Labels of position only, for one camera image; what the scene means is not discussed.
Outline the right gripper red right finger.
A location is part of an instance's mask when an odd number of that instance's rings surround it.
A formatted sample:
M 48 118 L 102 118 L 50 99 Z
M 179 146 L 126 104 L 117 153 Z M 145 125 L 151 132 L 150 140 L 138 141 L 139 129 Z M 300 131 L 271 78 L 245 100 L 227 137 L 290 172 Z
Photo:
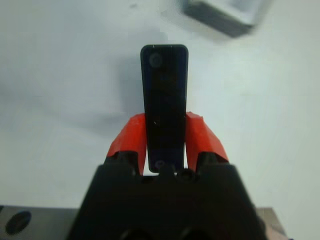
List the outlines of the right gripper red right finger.
M 197 170 L 199 155 L 203 153 L 216 155 L 218 163 L 229 162 L 221 141 L 207 126 L 202 116 L 189 111 L 185 120 L 185 148 L 189 169 Z

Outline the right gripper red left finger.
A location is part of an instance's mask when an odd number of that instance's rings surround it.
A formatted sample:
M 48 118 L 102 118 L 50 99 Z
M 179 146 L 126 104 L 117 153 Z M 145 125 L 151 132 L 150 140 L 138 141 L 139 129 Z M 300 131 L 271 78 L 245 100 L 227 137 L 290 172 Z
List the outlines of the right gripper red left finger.
M 109 147 L 109 157 L 119 152 L 137 154 L 137 169 L 140 175 L 144 172 L 147 150 L 145 114 L 132 116 Z

